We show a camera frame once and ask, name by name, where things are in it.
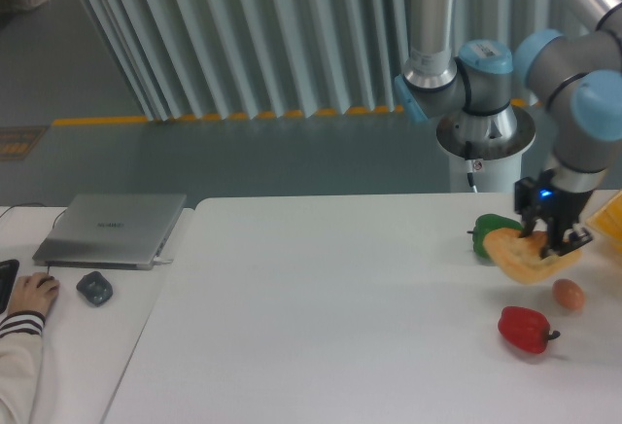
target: silver laptop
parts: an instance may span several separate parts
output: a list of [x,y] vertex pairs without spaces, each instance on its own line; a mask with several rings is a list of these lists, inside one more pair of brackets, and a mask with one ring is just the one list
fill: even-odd
[[150,269],[183,194],[79,194],[32,257],[37,264]]

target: red bell pepper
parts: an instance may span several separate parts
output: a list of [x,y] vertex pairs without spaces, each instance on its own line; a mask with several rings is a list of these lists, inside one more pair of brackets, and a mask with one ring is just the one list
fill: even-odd
[[533,354],[544,352],[548,342],[560,335],[558,331],[551,332],[544,315],[526,307],[505,307],[498,328],[511,344]]

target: human hand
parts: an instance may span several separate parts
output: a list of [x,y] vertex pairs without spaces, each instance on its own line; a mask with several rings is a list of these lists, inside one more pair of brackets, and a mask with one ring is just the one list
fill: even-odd
[[9,302],[8,315],[31,310],[41,313],[44,317],[48,315],[52,303],[58,296],[58,280],[45,273],[35,273],[32,276],[21,276],[17,279],[16,285]]

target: egg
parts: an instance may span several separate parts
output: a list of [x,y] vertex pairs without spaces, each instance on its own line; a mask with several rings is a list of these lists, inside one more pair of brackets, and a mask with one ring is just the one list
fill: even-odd
[[568,310],[581,310],[585,304],[585,295],[581,287],[568,279],[553,283],[553,298]]

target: yellow floor stripe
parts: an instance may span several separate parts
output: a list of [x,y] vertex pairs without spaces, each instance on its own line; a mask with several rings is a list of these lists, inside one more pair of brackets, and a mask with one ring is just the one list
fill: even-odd
[[146,123],[144,116],[119,116],[116,118],[73,118],[68,120],[54,120],[52,125],[93,125],[93,124],[135,124]]
[[[513,106],[518,107],[528,107],[529,105],[525,100],[520,98],[514,98],[511,101]],[[404,109],[401,105],[397,105],[394,113],[403,113]],[[387,106],[378,106],[373,110],[369,111],[363,106],[353,106],[348,108],[346,111],[346,115],[369,115],[369,114],[387,114],[390,113],[390,110]],[[283,115],[284,118],[304,118],[304,113],[301,110],[291,110]],[[339,116],[337,111],[332,108],[322,108],[318,110],[315,115],[319,117],[332,117]],[[259,113],[256,118],[261,120],[273,120],[276,119],[276,115],[272,111],[262,111]],[[218,113],[208,113],[202,118],[197,118],[195,115],[183,115],[181,118],[176,120],[169,120],[168,123],[175,122],[194,122],[194,121],[220,121],[222,118]],[[232,121],[247,121],[249,116],[246,113],[233,113],[229,115],[227,118]],[[97,125],[97,124],[138,124],[138,123],[148,123],[146,117],[144,116],[119,116],[119,117],[110,117],[110,118],[69,118],[64,120],[54,120],[52,125]]]

